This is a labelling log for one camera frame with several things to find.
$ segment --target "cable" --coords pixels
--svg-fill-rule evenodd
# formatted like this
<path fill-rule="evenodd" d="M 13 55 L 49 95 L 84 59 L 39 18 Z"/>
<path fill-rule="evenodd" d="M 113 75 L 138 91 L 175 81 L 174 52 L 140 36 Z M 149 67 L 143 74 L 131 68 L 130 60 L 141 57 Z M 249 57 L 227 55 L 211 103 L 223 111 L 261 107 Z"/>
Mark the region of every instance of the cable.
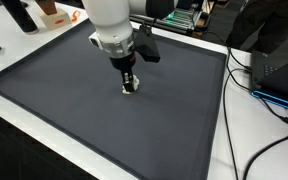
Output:
<path fill-rule="evenodd" d="M 245 172 L 244 172 L 244 175 L 243 175 L 243 180 L 246 180 L 247 179 L 247 175 L 248 175 L 248 172 L 249 170 L 251 169 L 251 166 L 252 164 L 254 163 L 254 161 L 260 156 L 262 155 L 264 152 L 266 152 L 267 150 L 271 149 L 272 147 L 284 142 L 284 141 L 287 141 L 288 140 L 288 136 L 280 139 L 280 140 L 277 140 L 269 145 L 267 145 L 266 147 L 264 147 L 263 149 L 261 149 L 260 151 L 258 151 L 251 159 L 250 161 L 247 163 L 246 165 L 246 169 L 245 169 Z"/>
<path fill-rule="evenodd" d="M 267 104 L 266 101 L 264 101 L 262 98 L 260 98 L 260 100 L 264 103 L 264 105 L 268 108 L 268 110 L 276 117 L 278 117 L 279 119 L 281 119 L 284 123 L 288 124 L 288 118 L 287 117 L 282 117 L 280 115 L 278 115 L 276 112 L 273 111 L 273 109 Z M 284 142 L 288 140 L 288 136 L 280 139 L 280 140 L 277 140 L 269 145 L 267 145 L 266 147 L 264 147 L 263 149 L 261 149 L 260 151 L 258 151 L 251 159 L 250 161 L 247 163 L 246 165 L 246 168 L 245 168 L 245 172 L 244 172 L 244 175 L 243 175 L 243 180 L 246 180 L 247 179 L 247 175 L 248 175 L 248 172 L 252 166 L 252 164 L 254 163 L 254 161 L 260 156 L 262 155 L 264 152 L 266 152 L 267 150 L 269 150 L 270 148 Z"/>
<path fill-rule="evenodd" d="M 214 33 L 214 32 L 207 32 L 207 33 L 216 36 L 216 37 L 223 43 L 223 45 L 226 46 L 229 54 L 233 57 L 234 61 L 235 61 L 237 64 L 239 64 L 240 66 L 242 66 L 242 67 L 245 68 L 245 69 L 252 70 L 251 67 L 243 65 L 241 62 L 239 62 L 239 61 L 236 59 L 236 57 L 235 57 L 234 54 L 232 53 L 232 49 L 227 46 L 227 44 L 225 43 L 225 41 L 224 41 L 222 38 L 220 38 L 219 35 L 217 35 L 217 34 Z"/>
<path fill-rule="evenodd" d="M 230 71 L 230 74 L 228 75 L 225 81 L 224 90 L 223 90 L 223 108 L 224 108 L 225 126 L 226 126 L 227 137 L 228 137 L 228 141 L 230 145 L 231 155 L 232 155 L 235 177 L 236 177 L 236 180 L 238 180 L 238 171 L 237 171 L 237 166 L 236 166 L 236 161 L 235 161 L 235 156 L 234 156 L 234 149 L 233 149 L 232 140 L 231 140 L 231 133 L 228 127 L 228 118 L 227 118 L 227 112 L 226 112 L 226 87 L 227 87 L 228 80 L 230 79 L 230 77 L 233 77 L 233 72 L 235 71 L 244 71 L 247 73 L 249 73 L 249 71 L 245 69 L 233 69 L 232 71 Z"/>
<path fill-rule="evenodd" d="M 245 87 L 245 86 L 242 86 L 241 84 L 239 84 L 235 77 L 233 76 L 233 72 L 234 71 L 244 71 L 244 72 L 247 72 L 247 73 L 251 73 L 251 67 L 248 67 L 248 66 L 245 66 L 243 65 L 242 63 L 240 63 L 233 55 L 232 51 L 231 51 L 231 48 L 228 47 L 226 45 L 226 43 L 215 33 L 213 32 L 208 32 L 210 34 L 213 34 L 215 35 L 228 49 L 228 58 L 227 58 L 227 63 L 226 63 L 226 68 L 228 69 L 228 72 L 229 72 L 229 76 L 227 77 L 226 79 L 226 82 L 225 82 L 225 85 L 224 85 L 224 91 L 223 91 L 223 107 L 224 107 L 224 118 L 225 118 L 225 125 L 226 125 L 226 132 L 227 132 L 227 136 L 228 136 L 228 140 L 229 140 L 229 145 L 230 145 L 230 150 L 231 150 L 231 155 L 232 155 L 232 161 L 233 161 L 233 165 L 234 165 L 234 172 L 235 172 L 235 176 L 236 176 L 236 180 L 239 180 L 238 178 L 238 171 L 237 171 L 237 166 L 236 166 L 236 160 L 235 160 L 235 156 L 234 156 L 234 149 L 233 149 L 233 145 L 232 145 L 232 140 L 231 140 L 231 135 L 230 135 L 230 130 L 229 130 L 229 127 L 228 127 L 228 118 L 227 118 L 227 112 L 226 112 L 226 88 L 227 88 L 227 83 L 228 83 L 228 80 L 230 77 L 232 77 L 232 79 L 234 80 L 234 82 L 240 86 L 241 88 L 243 88 L 244 90 L 249 90 L 249 88 Z M 233 69 L 232 71 L 230 70 L 228 64 L 229 64 L 229 59 L 230 59 L 230 56 L 232 55 L 233 59 L 235 60 L 235 62 L 237 62 L 239 65 L 241 65 L 242 67 L 244 67 L 245 69 Z M 275 113 L 272 108 L 266 103 L 266 101 L 263 101 L 265 106 L 269 109 L 269 111 L 274 114 L 276 117 L 278 117 L 279 119 L 281 119 L 283 122 L 287 123 L 288 124 L 288 118 L 287 117 L 282 117 L 280 115 L 278 115 L 277 113 Z M 270 148 L 284 142 L 284 141 L 287 141 L 288 140 L 288 136 L 282 138 L 282 139 L 279 139 L 269 145 L 267 145 L 266 147 L 264 147 L 263 149 L 261 149 L 260 151 L 258 151 L 250 160 L 249 162 L 247 163 L 246 165 L 246 169 L 245 169 L 245 172 L 244 172 L 244 175 L 243 175 L 243 180 L 246 180 L 247 179 L 247 175 L 248 175 L 248 172 L 252 166 L 252 164 L 255 162 L 255 160 L 260 156 L 262 155 L 264 152 L 268 151 Z"/>
<path fill-rule="evenodd" d="M 284 123 L 288 124 L 288 117 L 283 117 L 278 115 L 276 112 L 273 111 L 273 109 L 267 104 L 266 101 L 264 101 L 262 98 L 260 98 L 260 100 L 264 103 L 264 105 L 267 107 L 267 109 L 277 118 L 279 118 L 281 121 L 283 121 Z"/>

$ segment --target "mat border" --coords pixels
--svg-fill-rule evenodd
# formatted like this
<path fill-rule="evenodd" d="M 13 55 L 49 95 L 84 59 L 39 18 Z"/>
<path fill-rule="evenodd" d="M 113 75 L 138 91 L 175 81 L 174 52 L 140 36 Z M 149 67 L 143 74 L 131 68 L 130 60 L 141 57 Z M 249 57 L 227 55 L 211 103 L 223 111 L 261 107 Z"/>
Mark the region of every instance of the mat border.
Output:
<path fill-rule="evenodd" d="M 48 47 L 52 46 L 53 44 L 60 43 L 60 41 L 64 40 L 66 36 L 71 35 L 71 34 L 75 34 L 75 32 L 78 31 L 80 27 L 85 26 L 85 25 L 90 25 L 90 24 L 91 24 L 91 22 L 88 19 L 82 21 L 80 24 L 76 25 L 72 29 L 64 32 L 63 34 L 61 34 L 60 36 L 54 38 L 53 40 L 51 40 L 47 44 L 39 47 L 37 50 L 33 51 L 29 55 L 23 57 L 19 61 L 15 62 L 14 64 L 12 64 L 9 67 L 7 67 L 7 68 L 3 69 L 2 71 L 0 71 L 0 78 L 2 78 L 8 72 L 10 72 L 10 71 L 20 67 L 21 65 L 29 62 L 30 61 L 30 57 L 38 55 L 40 52 L 44 51 L 45 48 L 48 48 Z M 211 161 L 211 153 L 212 153 L 212 148 L 213 148 L 214 135 L 215 135 L 215 130 L 216 130 L 216 126 L 217 126 L 217 118 L 218 118 L 218 113 L 219 113 L 219 109 L 220 109 L 220 102 L 221 102 L 221 96 L 222 96 L 222 90 L 223 90 L 222 84 L 224 83 L 224 73 L 225 73 L 225 65 L 227 63 L 227 55 L 223 54 L 223 53 L 215 52 L 215 51 L 212 51 L 212 50 L 207 50 L 207 49 L 204 49 L 204 48 L 201 48 L 201 47 L 198 47 L 198 46 L 194 46 L 194 45 L 191 45 L 191 44 L 187 44 L 186 42 L 181 42 L 181 41 L 177 41 L 177 40 L 174 40 L 174 39 L 167 39 L 166 37 L 163 37 L 163 36 L 159 36 L 159 35 L 154 35 L 154 36 L 161 37 L 161 38 L 164 38 L 164 39 L 170 40 L 170 41 L 183 43 L 184 45 L 187 45 L 188 47 L 198 48 L 198 49 L 204 51 L 205 52 L 204 54 L 213 55 L 213 56 L 222 56 L 223 57 L 223 58 L 221 57 L 221 59 L 223 59 L 223 68 L 220 68 L 221 69 L 220 74 L 221 74 L 222 78 L 220 78 L 220 80 L 219 80 L 220 81 L 219 83 L 221 84 L 221 88 L 219 88 L 219 90 L 218 90 L 219 92 L 216 93 L 218 95 L 218 97 L 216 99 L 218 99 L 218 100 L 214 103 L 215 106 L 216 106 L 216 114 L 215 114 L 215 117 L 214 117 L 214 118 L 216 118 L 216 121 L 215 121 L 215 125 L 213 125 L 212 131 L 211 131 L 212 132 L 211 136 L 208 136 L 209 139 L 207 141 L 209 143 L 209 145 L 208 145 L 209 151 L 207 151 L 208 154 L 206 155 L 208 161 L 207 161 L 207 164 L 205 166 L 206 169 L 204 169 L 204 171 L 205 171 L 204 174 L 205 175 L 201 178 L 201 179 L 207 179 L 208 171 L 209 171 L 209 165 L 210 165 L 210 161 Z M 56 123 L 51 121 L 49 118 L 46 118 L 45 116 L 43 116 L 40 113 L 32 110 L 31 108 L 26 107 L 24 104 L 18 102 L 17 100 L 14 100 L 13 98 L 11 98 L 10 96 L 6 95 L 2 91 L 0 91 L 0 96 L 2 96 L 3 98 L 6 98 L 10 102 L 16 104 L 17 106 L 21 107 L 23 110 L 31 113 L 32 115 L 42 119 L 44 122 L 48 123 L 49 125 L 53 126 L 56 129 L 60 130 L 61 132 L 65 133 L 66 135 L 68 135 L 69 137 L 71 137 L 74 140 L 78 141 L 79 143 L 83 144 L 84 146 L 90 148 L 92 151 L 94 151 L 98 155 L 100 155 L 103 158 L 107 159 L 108 161 L 114 163 L 116 166 L 118 166 L 121 169 L 125 170 L 126 172 L 132 174 L 136 178 L 144 179 L 144 180 L 149 179 L 149 178 L 143 176 L 142 174 L 138 173 L 137 171 L 133 170 L 132 168 L 128 167 L 127 165 L 123 164 L 119 160 L 115 159 L 111 155 L 109 155 L 109 154 L 105 153 L 104 151 L 100 150 L 96 146 L 90 144 L 89 142 L 86 142 L 85 140 L 81 139 L 80 137 L 74 135 L 73 133 L 69 132 L 68 130 L 66 130 L 66 129 L 62 128 L 61 126 L 57 125 Z M 190 177 L 190 179 L 192 179 L 192 178 L 196 178 L 196 175 L 193 176 L 193 173 L 192 173 L 192 177 Z"/>

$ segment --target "electronic equipment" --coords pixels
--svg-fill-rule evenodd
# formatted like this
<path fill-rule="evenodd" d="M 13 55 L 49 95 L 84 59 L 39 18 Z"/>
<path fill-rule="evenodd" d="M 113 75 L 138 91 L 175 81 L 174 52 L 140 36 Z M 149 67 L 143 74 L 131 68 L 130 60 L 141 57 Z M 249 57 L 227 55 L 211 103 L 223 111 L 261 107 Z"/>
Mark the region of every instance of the electronic equipment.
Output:
<path fill-rule="evenodd" d="M 207 6 L 206 0 L 179 0 L 178 5 L 173 13 L 164 19 L 158 19 L 154 23 L 154 27 L 175 32 L 182 35 L 192 36 L 195 32 L 205 32 L 209 26 L 211 15 L 203 12 L 203 8 Z M 143 23 L 144 21 L 153 22 L 153 18 L 131 14 L 130 19 L 134 22 Z M 203 25 L 198 24 L 200 19 L 205 20 Z"/>
<path fill-rule="evenodd" d="M 269 60 L 253 52 L 251 87 L 254 97 L 288 108 L 288 60 Z"/>

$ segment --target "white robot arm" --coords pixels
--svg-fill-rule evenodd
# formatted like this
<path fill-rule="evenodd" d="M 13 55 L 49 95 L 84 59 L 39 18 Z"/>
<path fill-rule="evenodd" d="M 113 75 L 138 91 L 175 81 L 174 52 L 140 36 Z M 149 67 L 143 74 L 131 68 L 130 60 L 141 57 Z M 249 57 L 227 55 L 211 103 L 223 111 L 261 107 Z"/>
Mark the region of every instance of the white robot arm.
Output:
<path fill-rule="evenodd" d="M 133 93 L 138 80 L 133 77 L 133 28 L 129 15 L 138 14 L 162 19 L 174 11 L 178 0 L 82 0 L 96 29 L 92 43 L 103 49 L 113 66 L 120 70 L 124 91 Z"/>

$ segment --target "white table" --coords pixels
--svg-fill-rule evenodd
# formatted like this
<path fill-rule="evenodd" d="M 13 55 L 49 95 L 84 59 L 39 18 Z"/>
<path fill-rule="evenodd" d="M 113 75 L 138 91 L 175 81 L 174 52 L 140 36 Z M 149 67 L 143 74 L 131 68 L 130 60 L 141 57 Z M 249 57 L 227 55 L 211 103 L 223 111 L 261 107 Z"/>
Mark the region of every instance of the white table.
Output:
<path fill-rule="evenodd" d="M 0 56 L 0 70 L 20 60 L 71 28 L 63 27 L 51 32 L 46 31 L 41 21 L 36 17 L 36 13 L 40 10 L 35 4 L 29 4 L 30 7 L 28 11 L 38 27 L 41 28 L 40 33 L 34 36 L 24 35 L 7 14 L 6 10 L 0 7 L 0 27 L 2 27 L 0 28 L 0 44 L 6 47 L 4 55 Z M 72 12 L 77 9 L 61 4 L 57 5 L 69 12 L 69 14 L 72 14 Z M 79 11 L 82 13 L 79 18 L 79 22 L 81 22 L 87 18 L 87 15 L 85 11 Z M 135 28 L 139 27 L 136 23 L 132 23 L 132 25 Z M 153 29 L 153 33 L 205 49 L 222 53 L 227 52 L 227 49 L 223 46 L 184 37 L 164 30 Z M 249 64 L 250 54 L 237 50 L 233 50 L 233 53 L 243 64 Z M 238 67 L 232 60 L 230 66 L 232 68 Z M 248 85 L 248 77 L 246 75 L 236 73 L 235 76 L 239 82 Z M 239 176 L 241 178 L 249 158 L 263 146 L 286 136 L 288 134 L 288 126 L 271 115 L 270 112 L 263 108 L 264 106 L 258 100 L 238 88 L 232 81 L 228 84 L 226 98 L 228 121 Z M 279 114 L 286 114 L 283 108 L 273 105 L 272 107 Z M 1 96 L 0 117 L 99 179 L 136 179 L 86 146 Z M 218 116 L 208 179 L 234 179 L 222 105 Z M 288 179 L 288 141 L 271 149 L 254 163 L 250 170 L 248 180 L 262 179 Z"/>

